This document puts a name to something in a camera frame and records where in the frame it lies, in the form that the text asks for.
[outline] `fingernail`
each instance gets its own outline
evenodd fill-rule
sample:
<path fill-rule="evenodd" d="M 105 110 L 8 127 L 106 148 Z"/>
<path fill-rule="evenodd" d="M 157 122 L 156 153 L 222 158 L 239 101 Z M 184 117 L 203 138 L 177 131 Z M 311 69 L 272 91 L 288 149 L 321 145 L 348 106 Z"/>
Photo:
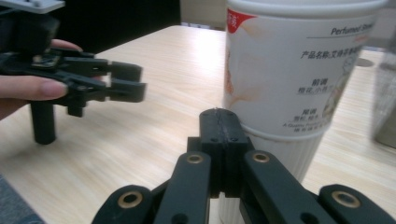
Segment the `fingernail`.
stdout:
<path fill-rule="evenodd" d="M 41 84 L 41 93 L 47 97 L 61 97 L 66 94 L 66 85 L 62 82 L 49 80 Z"/>

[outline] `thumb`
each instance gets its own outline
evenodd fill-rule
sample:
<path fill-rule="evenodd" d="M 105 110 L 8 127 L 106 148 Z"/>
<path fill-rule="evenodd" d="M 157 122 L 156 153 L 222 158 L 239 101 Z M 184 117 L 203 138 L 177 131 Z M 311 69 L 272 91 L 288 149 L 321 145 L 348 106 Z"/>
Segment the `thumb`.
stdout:
<path fill-rule="evenodd" d="M 0 98 L 52 100 L 66 95 L 62 82 L 44 77 L 0 76 Z"/>

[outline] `finger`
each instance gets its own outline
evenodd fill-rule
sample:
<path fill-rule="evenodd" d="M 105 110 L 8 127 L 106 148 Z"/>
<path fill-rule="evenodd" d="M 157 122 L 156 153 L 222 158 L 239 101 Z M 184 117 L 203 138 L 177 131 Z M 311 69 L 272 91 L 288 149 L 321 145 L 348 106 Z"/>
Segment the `finger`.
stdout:
<path fill-rule="evenodd" d="M 0 76 L 0 98 L 51 100 L 67 94 L 62 82 L 44 77 Z"/>
<path fill-rule="evenodd" d="M 6 118 L 26 104 L 27 102 L 24 100 L 0 99 L 0 120 Z"/>
<path fill-rule="evenodd" d="M 70 43 L 68 41 L 65 40 L 60 40 L 60 39 L 53 39 L 51 41 L 51 46 L 55 47 L 55 48 L 61 48 L 61 49 L 76 49 L 79 51 L 82 51 L 82 48 L 80 48 L 79 46 Z"/>

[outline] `gray carpet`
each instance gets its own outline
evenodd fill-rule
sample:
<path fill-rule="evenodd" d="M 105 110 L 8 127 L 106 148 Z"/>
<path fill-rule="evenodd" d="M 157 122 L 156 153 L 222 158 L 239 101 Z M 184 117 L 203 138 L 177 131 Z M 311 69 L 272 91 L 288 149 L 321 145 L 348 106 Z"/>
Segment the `gray carpet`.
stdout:
<path fill-rule="evenodd" d="M 0 224 L 43 224 L 21 196 L 0 175 Z"/>

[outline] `red label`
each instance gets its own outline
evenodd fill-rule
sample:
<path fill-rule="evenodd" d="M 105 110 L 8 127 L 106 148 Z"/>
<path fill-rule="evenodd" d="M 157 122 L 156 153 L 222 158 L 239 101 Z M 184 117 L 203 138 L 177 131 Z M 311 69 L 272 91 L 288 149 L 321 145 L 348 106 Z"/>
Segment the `red label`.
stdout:
<path fill-rule="evenodd" d="M 251 18 L 256 18 L 256 17 L 235 12 L 228 8 L 228 15 L 227 15 L 228 32 L 230 32 L 231 34 L 235 33 L 235 31 L 238 29 L 238 27 L 242 24 L 243 21 Z"/>

